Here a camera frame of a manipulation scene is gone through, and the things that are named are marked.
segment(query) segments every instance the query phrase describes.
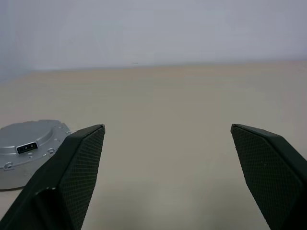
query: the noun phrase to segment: wall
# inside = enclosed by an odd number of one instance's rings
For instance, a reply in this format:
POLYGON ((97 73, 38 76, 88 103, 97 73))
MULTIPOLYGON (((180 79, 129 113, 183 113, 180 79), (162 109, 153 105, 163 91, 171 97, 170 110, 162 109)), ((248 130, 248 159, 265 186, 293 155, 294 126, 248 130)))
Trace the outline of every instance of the wall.
POLYGON ((305 0, 1 4, 0 60, 7 71, 1 78, 27 70, 307 58, 305 0))

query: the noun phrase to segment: circular metal housing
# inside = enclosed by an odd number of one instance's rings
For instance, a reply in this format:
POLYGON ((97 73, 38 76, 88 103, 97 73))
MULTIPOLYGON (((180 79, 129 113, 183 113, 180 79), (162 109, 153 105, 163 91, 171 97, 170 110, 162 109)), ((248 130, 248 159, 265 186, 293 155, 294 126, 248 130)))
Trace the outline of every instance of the circular metal housing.
POLYGON ((57 120, 15 123, 0 129, 0 189, 23 187, 70 134, 57 120))

